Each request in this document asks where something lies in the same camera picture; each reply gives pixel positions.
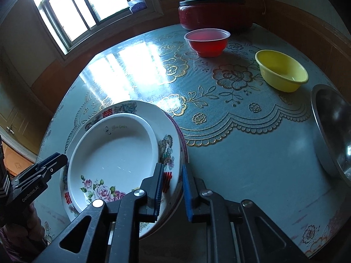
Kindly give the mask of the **person's left hand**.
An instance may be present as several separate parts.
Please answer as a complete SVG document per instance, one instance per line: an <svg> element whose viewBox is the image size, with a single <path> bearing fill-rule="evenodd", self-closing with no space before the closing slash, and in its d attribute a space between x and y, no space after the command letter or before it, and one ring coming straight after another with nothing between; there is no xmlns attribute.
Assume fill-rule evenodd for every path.
<svg viewBox="0 0 351 263"><path fill-rule="evenodd" d="M3 227L7 239L16 247L43 241L45 229L41 225L34 203L13 215Z"/></svg>

